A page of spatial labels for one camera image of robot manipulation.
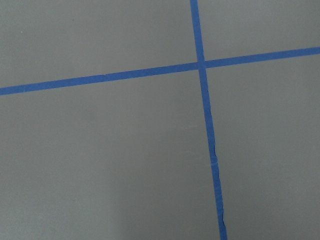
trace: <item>blue painter's tape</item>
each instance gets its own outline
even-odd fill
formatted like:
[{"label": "blue painter's tape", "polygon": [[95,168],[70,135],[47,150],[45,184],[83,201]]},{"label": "blue painter's tape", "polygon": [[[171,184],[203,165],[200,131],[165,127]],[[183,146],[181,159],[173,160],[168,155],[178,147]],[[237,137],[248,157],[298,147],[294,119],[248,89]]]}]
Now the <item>blue painter's tape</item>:
[{"label": "blue painter's tape", "polygon": [[237,56],[217,60],[209,60],[205,62],[207,68],[217,68],[223,66],[237,65],[237,64],[248,64],[262,61],[270,61],[276,59],[287,59],[309,55],[320,54],[320,47],[302,48],[288,51],[276,51],[248,56]]},{"label": "blue painter's tape", "polygon": [[0,95],[18,94],[32,91],[40,91],[47,89],[64,88],[77,85],[94,84],[102,82],[110,82],[116,80],[141,78],[147,76],[155,76],[162,74],[171,74],[197,70],[198,64],[196,62],[185,63],[171,66],[161,66],[133,71],[123,71],[116,73],[109,73],[106,75],[85,76],[55,81],[45,81],[39,83],[31,83],[18,86],[8,86],[0,88]]},{"label": "blue painter's tape", "polygon": [[215,205],[216,205],[218,224],[219,224],[219,233],[220,233],[221,240],[227,240],[228,239],[227,230],[224,223],[224,202],[222,197],[221,182],[219,178],[218,158],[215,150],[215,147],[216,147],[215,131],[214,131],[213,118],[211,114],[211,104],[210,104],[210,96],[208,91],[207,70],[206,70],[206,61],[204,56],[204,46],[203,46],[202,35],[201,35],[198,1],[190,0],[190,6],[191,6],[191,14],[192,14],[195,49],[196,49],[196,55],[198,60],[198,71],[199,71],[199,78],[200,78],[205,127],[206,127],[206,134],[208,138],[209,155],[210,155],[211,170],[212,170],[212,176],[213,176],[213,188],[214,188]]}]

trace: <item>tape strip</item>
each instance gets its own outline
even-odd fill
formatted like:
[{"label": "tape strip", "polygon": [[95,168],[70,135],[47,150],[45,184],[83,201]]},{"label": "tape strip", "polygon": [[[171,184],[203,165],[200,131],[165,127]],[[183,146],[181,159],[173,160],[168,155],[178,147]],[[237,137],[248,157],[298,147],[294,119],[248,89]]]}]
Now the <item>tape strip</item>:
[{"label": "tape strip", "polygon": [[198,60],[198,71],[199,71],[199,78],[200,78],[206,134],[208,138],[211,170],[212,170],[212,176],[213,176],[213,188],[214,188],[215,205],[216,205],[218,224],[219,224],[219,233],[220,233],[221,240],[227,240],[228,239],[227,230],[224,223],[224,202],[222,197],[221,182],[219,178],[218,158],[215,150],[215,147],[216,147],[215,131],[214,131],[213,118],[211,114],[211,104],[210,104],[210,96],[208,91],[207,70],[206,70],[204,46],[203,46],[202,34],[201,34],[198,1],[190,0],[190,6],[191,6],[191,14],[192,14],[195,49],[196,49],[196,55]]},{"label": "tape strip", "polygon": [[248,56],[229,57],[224,59],[209,60],[205,62],[207,68],[217,68],[223,66],[248,64],[262,61],[270,61],[276,59],[287,59],[309,55],[320,54],[320,47],[302,48],[288,51],[276,51]]},{"label": "tape strip", "polygon": [[123,71],[116,73],[109,73],[106,75],[96,75],[96,76],[85,76],[77,77],[63,80],[45,81],[39,83],[31,83],[25,85],[8,86],[0,88],[0,95],[18,94],[32,91],[40,91],[47,89],[64,88],[77,85],[94,84],[102,82],[110,82],[116,80],[141,78],[147,76],[155,76],[162,74],[171,74],[197,70],[198,64],[196,62],[171,65],[171,66],[161,66],[154,68],[146,68],[133,71]]}]

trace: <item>gray panel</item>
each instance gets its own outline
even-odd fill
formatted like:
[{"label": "gray panel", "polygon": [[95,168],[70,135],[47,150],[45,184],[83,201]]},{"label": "gray panel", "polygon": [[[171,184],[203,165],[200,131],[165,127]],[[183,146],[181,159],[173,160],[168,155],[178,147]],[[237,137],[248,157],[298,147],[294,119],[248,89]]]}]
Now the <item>gray panel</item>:
[{"label": "gray panel", "polygon": [[196,61],[185,0],[0,5],[0,87]]},{"label": "gray panel", "polygon": [[320,45],[319,0],[199,0],[205,58]]},{"label": "gray panel", "polygon": [[198,73],[2,96],[0,238],[219,238]]},{"label": "gray panel", "polygon": [[319,63],[208,70],[230,239],[320,238]]}]

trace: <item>gray floor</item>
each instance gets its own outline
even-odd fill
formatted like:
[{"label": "gray floor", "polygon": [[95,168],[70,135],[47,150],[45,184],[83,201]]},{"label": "gray floor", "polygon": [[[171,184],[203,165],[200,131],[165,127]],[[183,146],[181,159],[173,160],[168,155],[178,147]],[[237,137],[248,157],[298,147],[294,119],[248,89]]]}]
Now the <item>gray floor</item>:
[{"label": "gray floor", "polygon": [[[186,0],[0,0],[0,87],[196,62]],[[320,46],[320,2],[199,0],[206,60]],[[320,57],[207,70],[230,240],[320,239]],[[197,71],[0,97],[0,239],[218,240]]]}]

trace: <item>vertical tape strip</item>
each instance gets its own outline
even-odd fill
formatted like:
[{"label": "vertical tape strip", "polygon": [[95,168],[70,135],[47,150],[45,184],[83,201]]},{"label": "vertical tape strip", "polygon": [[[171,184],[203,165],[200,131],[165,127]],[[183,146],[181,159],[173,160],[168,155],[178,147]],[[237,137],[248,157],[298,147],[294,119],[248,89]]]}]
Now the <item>vertical tape strip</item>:
[{"label": "vertical tape strip", "polygon": [[191,6],[191,14],[192,14],[194,42],[195,42],[196,55],[197,55],[197,61],[198,61],[198,71],[199,71],[199,78],[200,78],[206,134],[208,138],[211,170],[212,170],[212,176],[213,176],[213,188],[214,188],[215,204],[216,204],[216,211],[217,211],[218,224],[219,224],[220,239],[227,240],[228,239],[227,230],[224,223],[224,202],[222,198],[221,183],[219,178],[218,158],[215,150],[215,146],[216,146],[215,131],[214,131],[213,118],[211,115],[210,96],[208,91],[207,70],[206,70],[206,61],[204,56],[204,46],[203,46],[202,35],[201,35],[198,1],[190,0],[190,6]]}]

